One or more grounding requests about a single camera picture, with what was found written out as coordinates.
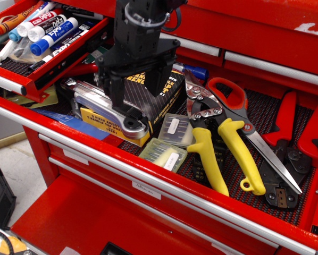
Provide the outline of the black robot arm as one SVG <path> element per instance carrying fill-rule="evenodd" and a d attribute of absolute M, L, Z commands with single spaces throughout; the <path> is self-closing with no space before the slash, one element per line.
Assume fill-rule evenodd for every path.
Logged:
<path fill-rule="evenodd" d="M 125 78 L 145 73 L 144 86 L 158 96 L 171 74 L 180 41 L 160 38 L 168 14 L 187 1 L 117 1 L 114 45 L 96 61 L 98 86 L 113 109 L 124 111 Z"/>

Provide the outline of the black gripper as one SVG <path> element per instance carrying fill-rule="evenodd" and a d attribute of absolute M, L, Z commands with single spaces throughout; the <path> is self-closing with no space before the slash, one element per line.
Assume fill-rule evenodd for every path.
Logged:
<path fill-rule="evenodd" d="M 154 97 L 162 92 L 180 46 L 177 39 L 160 37 L 165 22 L 166 16 L 159 20 L 141 15 L 115 17 L 114 45 L 96 62 L 97 84 L 106 87 L 115 110 L 124 110 L 124 79 L 128 76 L 144 72 L 147 90 Z"/>

